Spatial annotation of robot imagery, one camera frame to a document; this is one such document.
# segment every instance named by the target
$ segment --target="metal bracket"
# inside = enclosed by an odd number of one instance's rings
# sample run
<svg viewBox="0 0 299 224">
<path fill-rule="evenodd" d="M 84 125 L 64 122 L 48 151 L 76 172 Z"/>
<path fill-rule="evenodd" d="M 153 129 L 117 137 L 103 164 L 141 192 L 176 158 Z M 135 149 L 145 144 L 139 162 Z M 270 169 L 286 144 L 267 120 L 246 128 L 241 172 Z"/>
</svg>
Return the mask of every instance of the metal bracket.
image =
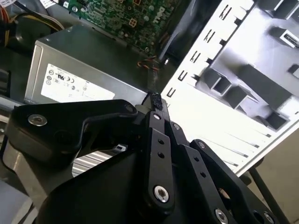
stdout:
<svg viewBox="0 0 299 224">
<path fill-rule="evenodd" d="M 239 223 L 279 223 L 272 212 L 247 188 L 225 163 L 201 140 L 193 140 L 190 146 L 203 158 L 216 187 L 223 189 L 231 201 L 231 210 Z"/>
<path fill-rule="evenodd" d="M 194 210 L 200 209 L 207 214 L 207 223 L 237 224 L 229 211 L 225 208 L 213 180 L 203 162 L 200 153 L 187 146 L 183 130 L 176 123 L 168 125 L 171 134 L 171 148 L 174 162 L 178 164 L 185 176 L 187 188 L 191 188 L 190 202 Z"/>
<path fill-rule="evenodd" d="M 148 217 L 163 218 L 174 209 L 170 139 L 164 134 L 164 119 L 156 112 L 147 114 L 146 126 L 142 207 L 146 207 Z"/>
</svg>

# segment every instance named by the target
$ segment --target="black metal arm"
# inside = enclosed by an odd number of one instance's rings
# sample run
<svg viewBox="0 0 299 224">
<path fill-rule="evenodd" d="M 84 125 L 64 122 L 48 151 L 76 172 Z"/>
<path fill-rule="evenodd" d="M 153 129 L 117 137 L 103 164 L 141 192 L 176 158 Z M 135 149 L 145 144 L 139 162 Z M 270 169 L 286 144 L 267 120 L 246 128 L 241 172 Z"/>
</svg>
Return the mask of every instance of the black metal arm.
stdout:
<svg viewBox="0 0 299 224">
<path fill-rule="evenodd" d="M 36 224 L 278 224 L 207 144 L 189 144 L 164 101 L 151 95 L 138 110 L 111 100 L 12 112 L 1 160 L 39 209 Z M 127 151 L 72 177 L 75 158 L 118 144 Z"/>
</svg>

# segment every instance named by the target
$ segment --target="screw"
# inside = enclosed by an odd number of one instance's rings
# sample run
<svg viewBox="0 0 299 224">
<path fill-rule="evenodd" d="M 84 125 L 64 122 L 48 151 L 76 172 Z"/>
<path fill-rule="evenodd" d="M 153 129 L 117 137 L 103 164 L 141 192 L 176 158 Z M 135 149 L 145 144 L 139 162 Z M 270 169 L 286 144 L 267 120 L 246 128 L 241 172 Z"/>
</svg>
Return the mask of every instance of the screw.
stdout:
<svg viewBox="0 0 299 224">
<path fill-rule="evenodd" d="M 174 127 L 175 127 L 175 129 L 177 129 L 177 130 L 179 130 L 179 129 L 180 129 L 179 125 L 177 125 L 177 124 L 173 124 L 173 126 L 174 126 Z"/>
<path fill-rule="evenodd" d="M 264 215 L 270 223 L 274 224 L 274 220 L 271 218 L 271 216 L 267 212 L 264 212 Z"/>
<path fill-rule="evenodd" d="M 43 115 L 32 114 L 28 117 L 28 122 L 34 126 L 44 126 L 48 123 L 47 119 Z"/>
<path fill-rule="evenodd" d="M 133 108 L 130 105 L 126 105 L 126 109 L 130 112 L 133 112 Z"/>
<path fill-rule="evenodd" d="M 71 10 L 76 13 L 78 11 L 78 8 L 76 6 L 73 6 L 73 8 L 71 8 Z"/>
<path fill-rule="evenodd" d="M 226 215 L 224 214 L 223 211 L 221 211 L 220 209 L 216 209 L 215 210 L 215 214 L 217 219 L 222 223 L 222 224 L 228 224 L 228 218 L 226 217 Z"/>
<path fill-rule="evenodd" d="M 206 146 L 205 146 L 204 143 L 202 143 L 202 142 L 199 141 L 198 144 L 199 144 L 199 147 L 201 147 L 202 149 L 206 148 Z"/>
<path fill-rule="evenodd" d="M 155 197 L 162 203 L 166 203 L 169 200 L 169 195 L 164 187 L 156 186 L 154 188 Z"/>
<path fill-rule="evenodd" d="M 157 114 L 154 114 L 154 118 L 158 119 L 158 120 L 161 120 L 160 116 L 157 115 Z"/>
</svg>

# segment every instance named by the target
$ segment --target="capacitor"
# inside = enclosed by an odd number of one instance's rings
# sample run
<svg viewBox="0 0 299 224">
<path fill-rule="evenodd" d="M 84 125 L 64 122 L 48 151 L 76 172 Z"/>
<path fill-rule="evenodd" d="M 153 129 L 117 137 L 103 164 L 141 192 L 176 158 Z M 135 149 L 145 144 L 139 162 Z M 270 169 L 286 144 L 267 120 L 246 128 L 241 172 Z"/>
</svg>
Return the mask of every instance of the capacitor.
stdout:
<svg viewBox="0 0 299 224">
<path fill-rule="evenodd" d="M 82 7 L 81 8 L 81 12 L 86 13 L 87 12 L 87 8 L 86 7 Z"/>
</svg>

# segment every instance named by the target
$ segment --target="white metal side panel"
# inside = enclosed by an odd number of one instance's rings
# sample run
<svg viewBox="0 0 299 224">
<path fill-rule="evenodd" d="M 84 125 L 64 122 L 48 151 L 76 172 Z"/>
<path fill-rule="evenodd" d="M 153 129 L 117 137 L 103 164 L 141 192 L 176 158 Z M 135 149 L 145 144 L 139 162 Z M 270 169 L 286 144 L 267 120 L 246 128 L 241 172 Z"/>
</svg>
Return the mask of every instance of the white metal side panel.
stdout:
<svg viewBox="0 0 299 224">
<path fill-rule="evenodd" d="M 263 158 L 299 127 L 293 118 L 278 132 L 218 100 L 181 84 L 168 110 L 188 141 L 201 139 L 238 175 Z"/>
</svg>

